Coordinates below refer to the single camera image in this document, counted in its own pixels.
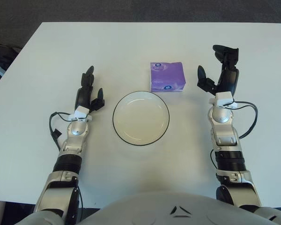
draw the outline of black cable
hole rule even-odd
[[[224,104],[223,106],[228,106],[228,105],[230,105],[230,104],[233,104],[235,101],[234,101],[234,99],[233,99],[233,101],[232,102],[230,102],[230,103],[227,103],[227,104]]]
[[[52,139],[54,140],[54,143],[56,144],[58,150],[60,151],[60,146],[59,146],[59,144],[58,144],[57,138],[55,138],[55,136],[54,136],[54,132],[53,132],[52,127],[51,127],[51,120],[52,120],[52,118],[53,118],[55,115],[57,115],[57,112],[52,113],[52,114],[50,115],[50,117],[49,117],[49,129],[50,129],[51,137],[52,137]]]
[[[81,200],[81,214],[80,214],[80,222],[82,221],[82,215],[83,215],[83,201],[82,201],[82,195],[81,195],[81,191],[80,188],[78,186],[78,190],[79,190],[79,196],[80,196],[80,200]]]
[[[211,152],[210,152],[210,159],[211,159],[212,164],[213,164],[213,165],[215,166],[215,168],[217,169],[217,167],[216,167],[216,165],[214,164],[214,161],[213,161],[213,159],[212,159],[212,156],[211,156],[211,154],[212,154],[213,151],[214,151],[214,150],[212,149]]]
[[[247,135],[249,135],[251,133],[251,131],[254,129],[256,123],[257,123],[257,118],[258,118],[258,108],[256,105],[254,105],[253,103],[251,102],[244,102],[244,101],[236,101],[236,103],[241,103],[241,104],[248,104],[248,105],[245,105],[245,106],[242,106],[242,107],[239,107],[239,108],[235,108],[235,109],[232,109],[232,108],[226,108],[226,109],[231,109],[231,110],[238,110],[238,109],[243,109],[245,107],[252,107],[255,111],[255,119],[254,119],[254,122],[252,123],[252,125],[250,126],[250,128],[243,134],[239,137],[239,139],[242,139],[244,137],[246,137]]]

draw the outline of plate rim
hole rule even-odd
[[[136,92],[148,92],[148,93],[151,93],[151,94],[157,96],[158,98],[160,98],[160,99],[162,100],[162,102],[164,103],[164,105],[165,105],[165,107],[166,107],[166,109],[167,109],[167,111],[168,111],[168,115],[169,115],[168,125],[167,125],[167,127],[166,127],[164,133],[163,133],[159,138],[157,138],[155,141],[150,142],[150,143],[148,143],[148,144],[132,144],[132,143],[130,143],[130,142],[125,141],[125,140],[117,133],[117,130],[116,130],[115,126],[114,126],[114,121],[113,121],[114,112],[116,111],[116,108],[117,108],[118,104],[120,103],[120,101],[122,101],[123,98],[125,98],[126,96],[128,96],[128,95],[130,95],[130,94],[132,94],[132,93],[136,93]],[[130,92],[129,94],[126,94],[124,97],[122,97],[122,98],[118,101],[118,103],[117,103],[116,106],[114,107],[114,110],[113,110],[113,113],[112,113],[112,125],[113,125],[114,131],[116,132],[116,134],[119,136],[120,139],[122,139],[124,142],[126,142],[126,143],[128,143],[128,144],[131,144],[131,145],[134,145],[134,146],[145,146],[145,145],[149,145],[149,144],[152,144],[152,143],[154,143],[154,142],[157,142],[160,138],[162,138],[162,136],[163,136],[163,135],[165,134],[165,132],[168,130],[169,124],[170,124],[170,112],[169,112],[169,108],[168,108],[167,104],[166,104],[166,103],[164,102],[164,100],[163,100],[161,97],[159,97],[157,94],[154,94],[153,92],[147,91],[147,90],[137,90],[137,91]]]

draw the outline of black triangle logo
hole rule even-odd
[[[192,214],[181,206],[175,206],[170,215],[173,215],[173,218],[190,218]]]

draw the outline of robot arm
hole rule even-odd
[[[81,168],[85,140],[89,134],[88,121],[90,112],[104,106],[103,90],[98,92],[98,98],[90,101],[93,90],[94,67],[91,66],[82,74],[81,85],[75,102],[75,112],[68,116],[71,123],[67,127],[67,139],[59,150],[57,161],[52,173],[49,174],[44,189],[34,208],[34,214],[25,218],[21,224],[76,224],[79,206],[78,188],[79,171]],[[61,133],[51,131],[57,143]]]
[[[237,108],[233,95],[239,71],[238,49],[214,45],[216,58],[222,63],[222,73],[217,85],[206,78],[202,66],[198,67],[198,87],[215,95],[208,112],[211,123],[211,139],[217,162],[216,177],[221,185],[216,190],[216,199],[253,212],[277,224],[281,224],[281,211],[261,207],[251,173],[246,169],[239,136],[233,127],[233,112]]]

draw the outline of white bracket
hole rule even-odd
[[[74,114],[69,115],[68,120],[92,121],[92,116],[89,115],[89,109],[83,106],[78,106]]]
[[[217,92],[215,98],[211,98],[209,103],[217,107],[237,108],[237,103],[234,102],[230,91]]]

